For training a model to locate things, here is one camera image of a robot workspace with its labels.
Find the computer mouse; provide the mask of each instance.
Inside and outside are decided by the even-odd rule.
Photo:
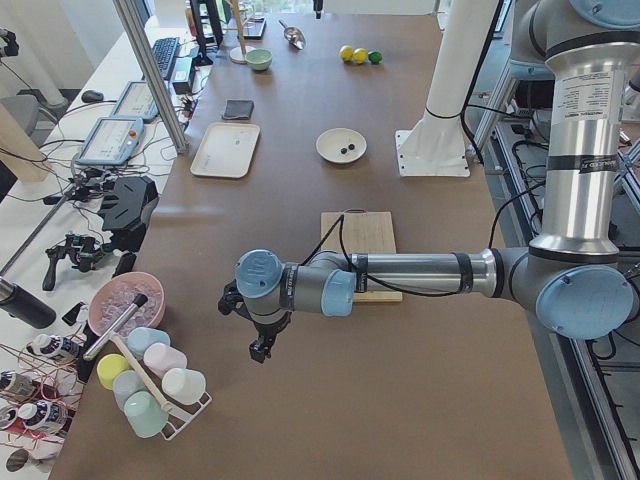
[[[97,90],[86,90],[80,97],[84,103],[101,102],[104,100],[104,94]]]

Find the computer keyboard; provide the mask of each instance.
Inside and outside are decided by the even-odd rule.
[[[164,80],[171,78],[171,71],[179,47],[180,39],[178,37],[159,38],[153,44],[153,55],[156,57],[160,75]]]

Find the spoon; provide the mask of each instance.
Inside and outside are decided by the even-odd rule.
[[[284,38],[298,50],[302,50],[307,45],[302,31],[297,27],[288,27],[282,20],[278,21],[284,27]]]

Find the lime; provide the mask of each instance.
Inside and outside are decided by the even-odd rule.
[[[367,61],[369,52],[367,52],[364,48],[356,48],[353,52],[353,61],[358,65]]]
[[[340,58],[343,62],[349,62],[353,58],[353,47],[351,45],[344,45],[340,49]]]
[[[382,54],[377,50],[369,52],[369,61],[374,65],[379,64],[382,61]]]

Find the green bowl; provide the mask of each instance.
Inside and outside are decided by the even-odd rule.
[[[269,50],[256,48],[255,50],[247,52],[244,59],[247,61],[247,65],[249,65],[253,70],[261,71],[269,68],[272,56]]]

